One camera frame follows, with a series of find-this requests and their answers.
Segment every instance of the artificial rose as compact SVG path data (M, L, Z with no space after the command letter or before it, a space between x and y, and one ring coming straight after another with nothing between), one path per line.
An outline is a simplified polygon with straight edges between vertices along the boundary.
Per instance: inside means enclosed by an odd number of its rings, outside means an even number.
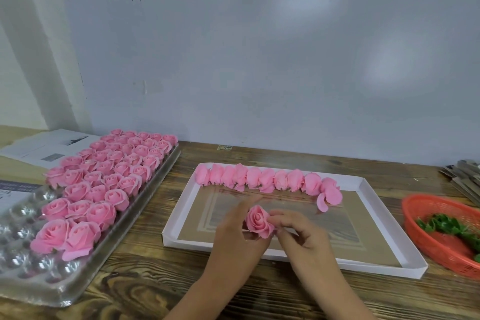
M141 186L142 178L133 173L118 182L118 188L125 191L129 197L137 195Z
M127 143L121 147L121 151L128 156L129 154L132 154L134 148L135 146L132 143Z
M275 172L273 177L273 184L277 190L286 190L289 187L289 182L287 180L287 173L284 170L279 170Z
M99 162L96 165L96 170L103 173L103 175L111 175L115 173L115 171L113 171L113 162L111 160Z
M163 149L159 147L150 148L148 151L148 154L153 154L154 156L157 156L160 162L162 162L163 158L165 157L165 153L163 152Z
M95 168L97 166L97 161L94 159L86 159L80 164L80 169L84 171L85 173L88 172L93 172L95 171Z
M322 186L321 177L315 172L310 172L305 175L305 180L300 186L300 190L310 196L320 195L320 187Z
M172 144L172 146L174 146L174 147L175 147L175 146L178 144L178 142L179 142L179 139L177 138L177 136L176 136L176 135L173 135L173 134L165 134L165 135L163 136L163 140L170 142L170 143Z
M130 173L141 177L142 182L148 182L152 178L152 170L148 166L131 166Z
M76 223L87 221L87 210L92 206L90 200L80 200L77 202L71 202L68 205L67 218L73 220Z
M42 254L48 254L52 249L62 250L70 227L70 222L65 219L47 222L30 243L30 249Z
M115 136L113 134L103 135L100 137L100 140L107 143L113 143L115 142Z
M133 138L137 136L137 132L135 132L135 130L127 130L126 132L123 132L123 135L128 138Z
M56 189L58 186L65 186L63 183L63 175L65 168L53 167L43 174L46 177L45 182Z
M225 169L223 166L214 163L210 169L210 178L208 179L212 185L219 185L220 180L222 179L223 171Z
M120 143L121 145L128 143L128 137L126 135L120 135L115 138L115 143Z
M80 156L68 156L60 161L60 166L66 170L78 170L79 165L84 161Z
M339 203L342 202L343 195L341 191L336 188L335 186L328 186L325 188L323 191L323 194L325 194L325 200L332 205L339 205Z
M122 150L122 143L119 142L113 142L113 143L107 143L106 144L106 150L111 150L111 151L121 151Z
M90 191L85 195L85 200L91 202L101 202L105 199L105 193L107 192L107 187L104 184L99 184L98 186L92 187Z
M156 144L157 144L157 141L153 140L152 138L147 138L144 141L142 141L142 143L141 143L142 146L145 146L145 147L148 147L148 148L152 148Z
M118 162L123 160L123 152L121 150L114 150L109 152L106 155L106 160L113 162L113 165L116 165Z
M125 156L123 160L130 166L136 166L142 163L143 157L136 153L131 153L128 156Z
M242 192L245 190L245 182L247 181L248 168L241 163L235 165L235 171L233 173L233 182L235 182L234 189Z
M133 144L135 147L140 146L142 144L142 139L138 136L134 136L132 138L128 138L127 143Z
M110 134L114 135L114 136L121 136L123 134L123 130L122 129L113 129Z
M161 150L163 150L164 154L169 154L170 151L172 150L172 144L167 141L167 140L161 140L157 144L157 147L159 147Z
M322 192L325 191L325 189L329 186L333 186L334 188L337 188L339 189L340 187L337 187L337 182L333 179L333 178L330 178L330 177L325 177L322 181L321 181L321 190Z
M117 189L120 180L123 178L123 176L120 173L113 173L109 174L108 176L105 176L103 180L105 181L105 187L107 190L113 190Z
M195 169L195 181L199 185L210 185L210 170L203 163L199 164Z
M100 235L100 227L95 222L81 221L75 224L65 240L62 260L68 262L89 255Z
M325 194L321 193L317 197L317 208L320 210L322 213L326 213L328 211L328 205L325 202Z
M90 143L90 148L95 151L102 151L105 149L106 146L107 146L107 142L104 142L102 140L97 140L93 143Z
M107 160L107 155L111 151L109 149L105 150L98 150L97 152L92 154L92 159L97 161L97 162L105 162Z
M258 188L259 182L258 180L260 179L260 175L262 172L260 171L260 168L258 167L252 167L247 171L247 186L249 189L256 189Z
M59 186L69 186L82 182L84 179L83 170L67 170L60 179Z
M147 146L144 146L144 145L141 144L141 145L139 145L139 146L136 146L136 147L133 149L132 153L136 153L136 154L138 154L138 155L141 156L141 157L145 157L145 156L147 156L148 153L149 153L149 148L148 148Z
M115 167L113 167L113 171L116 174L120 174L122 176L128 176L130 174L130 165L128 162L118 162Z
M42 208L42 214L49 222L55 219L65 219L68 214L68 204L70 202L66 198L57 198Z
M141 162L142 166L150 167L150 170L155 171L160 165L160 158L154 154L147 154L143 161Z
M258 184L260 192L269 194L275 190L275 185L273 184L273 177L275 176L275 171L271 168L265 168L260 177L258 178Z
M100 230L104 232L114 222L117 210L110 202L96 202L87 210L87 221L97 223Z
M89 172L85 174L85 177L83 179L89 182L91 187L104 184L103 173L100 171Z
M145 141L147 138L150 138L150 133L138 132L137 137L141 138L142 141Z
M153 139L154 141L161 141L163 139L163 136L160 133L152 133L150 134L150 138Z
M257 233L259 237L267 239L275 229L275 226L267 221L268 217L270 215L260 205L253 206L245 219L247 229L252 233Z
M119 188L108 190L105 194L105 201L112 204L119 212L125 211L130 204L127 193Z
M63 190L63 196L66 197L70 202L79 202L87 195L92 187L87 181L82 181L80 183L74 183L67 186Z
M303 173L298 168L287 173L286 179L291 192L298 191L305 182L305 177L303 177Z
M233 168L233 166L226 166L225 170L223 171L222 178L220 178L220 184L229 189L233 189L235 187L235 182L233 182L234 173L235 168Z
M95 151L92 148L85 148L85 149L82 149L80 152L78 152L77 156L80 156L84 160L91 160L92 154L94 153Z

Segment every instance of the orange basket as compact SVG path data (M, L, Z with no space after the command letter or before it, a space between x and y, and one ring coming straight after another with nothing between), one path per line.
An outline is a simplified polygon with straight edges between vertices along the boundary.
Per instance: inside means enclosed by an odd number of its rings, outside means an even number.
M405 231L412 242L435 262L453 272L480 280L480 263L475 253L458 237L440 232L425 232L415 222L424 222L433 214L446 214L466 226L480 229L480 211L467 205L433 195L410 195L402 201Z

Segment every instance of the stack of cardboard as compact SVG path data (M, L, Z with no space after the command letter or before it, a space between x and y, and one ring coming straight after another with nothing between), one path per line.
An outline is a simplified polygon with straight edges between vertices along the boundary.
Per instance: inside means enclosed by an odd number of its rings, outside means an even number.
M480 207L480 163L461 159L456 165L442 167L440 172L450 177L452 185Z

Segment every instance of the white tray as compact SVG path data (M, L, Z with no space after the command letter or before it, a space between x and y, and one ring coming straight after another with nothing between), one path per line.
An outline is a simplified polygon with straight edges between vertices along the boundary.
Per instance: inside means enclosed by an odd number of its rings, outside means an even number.
M204 163L208 168L211 168L213 162ZM217 163L217 165L228 166L227 164ZM363 177L349 176L344 174L333 174L326 172L316 172L322 178L330 177L337 181L341 190L356 191L369 214L372 216L375 224L380 229L385 240L396 256L401 267L391 267L378 264L358 262L354 260L337 258L338 265L341 269L368 272L372 274L390 275L398 277L407 277L420 279L425 271L428 269L427 262L420 254L410 238L404 232L399 223L395 220L387 207L380 200L378 195L369 185L367 180ZM165 228L162 232L163 245L165 247L175 247L185 250L201 250L211 251L212 243L195 242L187 240L179 240L178 236L183 227L183 223L187 218L189 210L197 195L200 185L195 182L195 173L192 174L188 180L187 185L183 189L182 195L178 199L175 208L173 209ZM267 249L262 256L263 259L272 261L285 261L288 258L283 250Z

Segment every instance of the wood grain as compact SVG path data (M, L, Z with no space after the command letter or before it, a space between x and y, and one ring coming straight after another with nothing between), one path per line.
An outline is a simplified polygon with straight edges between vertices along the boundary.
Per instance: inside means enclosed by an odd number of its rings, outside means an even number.
M401 199L423 192L472 203L438 167L320 156L266 149L181 142L182 154L150 203L86 292L67 308L0 299L0 319L159 319L200 277L208 253L162 246L161 232L185 184L202 162L300 168L361 176L400 223ZM480 319L480 282L427 258L421 280L344 271L345 278L380 319ZM288 263L262 260L221 319L323 319Z

